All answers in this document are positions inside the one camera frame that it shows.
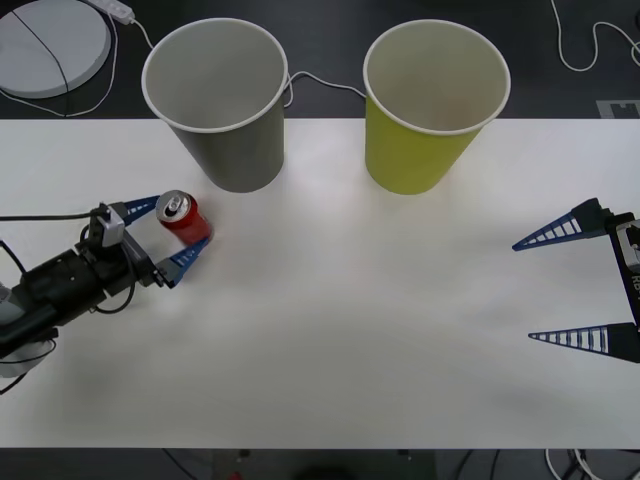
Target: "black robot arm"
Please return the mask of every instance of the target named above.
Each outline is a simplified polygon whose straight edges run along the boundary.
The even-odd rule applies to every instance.
[[[0,294],[0,377],[21,373],[14,366],[11,375],[3,375],[3,364],[16,363],[4,360],[25,346],[56,338],[57,327],[95,309],[107,294],[133,289],[136,283],[177,285],[208,238],[154,264],[126,226],[152,211],[157,199],[101,205],[75,251],[67,250],[23,273],[18,285]],[[10,313],[3,317],[3,311]]]
[[[640,363],[640,220],[632,213],[614,215],[592,198],[513,246],[515,251],[607,235],[635,323],[530,333],[529,337],[633,363]]]

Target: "white cable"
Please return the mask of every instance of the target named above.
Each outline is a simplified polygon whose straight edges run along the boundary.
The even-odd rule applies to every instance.
[[[118,30],[116,29],[115,23],[113,23],[113,18],[111,17],[111,15],[107,15],[107,17],[109,18],[109,21],[111,22],[111,28],[113,29],[113,38],[114,38],[113,65],[111,67],[111,80],[109,81],[109,87],[107,88],[107,92],[100,99],[100,101],[98,103],[96,103],[95,106],[93,106],[89,110],[85,110],[83,112],[78,112],[78,113],[70,113],[69,115],[66,116],[66,118],[79,117],[81,115],[85,115],[87,113],[93,112],[96,108],[98,108],[100,105],[102,105],[102,102],[104,102],[106,100],[106,98],[109,96],[109,93],[111,93],[111,87],[113,86],[113,80],[114,80],[114,78],[116,76],[116,60],[118,58]],[[59,112],[56,112],[54,110],[50,110],[48,108],[41,107],[40,105],[35,105],[33,103],[29,103],[29,102],[27,102],[25,100],[22,100],[20,98],[15,98],[15,97],[12,97],[10,95],[7,95],[3,90],[0,90],[0,93],[5,98],[8,98],[9,100],[13,100],[14,102],[22,103],[24,105],[29,105],[30,107],[37,108],[38,110],[43,110],[45,112],[52,113],[52,114],[56,115],[57,117],[63,117],[63,118],[65,117],[65,115],[63,113],[59,113]]]
[[[114,39],[113,64],[111,66],[111,80],[109,80],[109,87],[107,88],[107,92],[104,94],[104,97],[102,97],[100,101],[95,104],[94,107],[90,108],[89,110],[85,110],[84,112],[72,113],[71,115],[67,115],[67,117],[79,117],[80,115],[85,115],[87,113],[93,112],[96,108],[102,105],[102,102],[104,102],[109,96],[109,93],[111,93],[111,87],[113,86],[113,79],[116,78],[116,60],[118,58],[118,30],[116,29],[116,24],[113,23],[113,17],[111,17],[111,15],[107,15],[107,17],[109,17],[109,21],[111,22],[111,28],[113,28],[113,39]]]
[[[131,20],[131,23],[137,25],[138,28],[142,30],[142,34],[144,35],[144,39],[147,41],[147,45],[149,45],[149,48],[153,50],[153,43],[151,43],[151,40],[149,40],[149,35],[147,35],[147,31],[144,29],[142,24],[138,22],[135,18]]]
[[[558,475],[558,472],[556,472],[556,470],[553,468],[553,465],[551,465],[548,448],[544,451],[544,459],[547,461],[547,467],[549,467],[549,471],[551,472],[551,475],[553,475],[553,478],[555,478],[556,480],[562,480],[560,475]]]
[[[57,115],[58,117],[64,117],[64,115],[62,113],[54,112],[53,110],[50,110],[50,109],[45,108],[45,107],[41,107],[40,105],[35,105],[35,104],[29,103],[29,102],[27,102],[25,100],[21,100],[19,98],[11,97],[7,93],[5,93],[4,90],[0,90],[0,94],[2,94],[3,97],[8,98],[9,100],[12,100],[14,102],[22,103],[24,105],[29,105],[30,107],[37,108],[38,110],[43,110],[45,112],[53,113],[54,115]]]
[[[316,82],[321,83],[323,85],[326,85],[327,87],[331,87],[331,88],[341,88],[343,90],[351,90],[354,93],[357,93],[358,95],[360,95],[362,98],[367,98],[367,96],[362,93],[360,90],[358,90],[357,88],[354,87],[350,87],[349,85],[340,85],[339,83],[331,83],[331,82],[327,82],[326,80],[322,80],[319,77],[316,77],[314,74],[309,73],[309,72],[305,72],[305,71],[300,71],[300,72],[296,72],[293,75],[289,76],[289,81],[287,82],[287,85],[285,85],[284,89],[286,90],[287,88],[291,89],[291,98],[289,98],[289,101],[284,105],[284,108],[288,108],[291,106],[291,104],[293,103],[293,82],[296,78],[298,77],[310,77],[312,79],[314,79]]]
[[[562,53],[562,25],[560,24],[560,15],[558,15],[558,9],[556,8],[555,1],[554,0],[549,0],[549,1],[551,2],[551,7],[553,8],[553,14],[556,17],[556,24],[558,25],[558,54],[560,55],[560,61],[569,70],[573,70],[574,72],[586,72],[587,70],[591,70],[591,68],[593,68],[593,66],[596,64],[596,62],[598,61],[598,34],[596,32],[596,29],[598,28],[599,25],[611,27],[614,30],[616,30],[618,33],[620,33],[620,35],[622,35],[624,38],[627,39],[627,41],[631,44],[631,60],[633,60],[633,63],[635,63],[640,67],[640,61],[638,60],[638,57],[636,57],[636,52],[640,53],[640,42],[634,42],[631,39],[631,37],[629,37],[629,35],[625,33],[624,30],[622,30],[620,27],[617,27],[614,24],[609,22],[596,22],[593,24],[593,28],[592,28],[593,48],[594,48],[593,61],[584,68],[576,68],[569,65],[567,61],[564,59],[564,54]]]
[[[600,477],[598,477],[591,471],[591,468],[589,468],[589,465],[587,464],[587,462],[585,462],[580,456],[579,450],[574,449],[573,453],[576,456],[576,460],[578,461],[578,464],[582,467],[582,470],[584,470],[584,473],[586,473],[591,480],[602,480]]]

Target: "white table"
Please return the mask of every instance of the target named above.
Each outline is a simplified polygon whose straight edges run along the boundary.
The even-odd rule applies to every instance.
[[[290,120],[278,178],[233,194],[160,121],[2,121],[0,214],[180,188],[216,236],[178,288],[65,326],[0,400],[0,447],[637,446],[640,365],[527,338],[632,320],[609,240],[511,245],[593,196],[640,213],[639,133],[499,120],[399,196],[366,172],[362,120]],[[81,225],[0,235],[32,267]]]

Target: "can lid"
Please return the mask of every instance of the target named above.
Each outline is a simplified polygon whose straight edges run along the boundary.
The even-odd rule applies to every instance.
[[[163,193],[156,203],[156,217],[164,223],[182,220],[191,209],[191,197],[180,191],[170,190]]]

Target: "soda can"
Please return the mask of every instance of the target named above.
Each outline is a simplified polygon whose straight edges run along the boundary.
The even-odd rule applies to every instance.
[[[188,193],[171,190],[160,196],[156,203],[156,217],[186,246],[203,238],[211,238],[211,224],[198,211],[196,200]]]

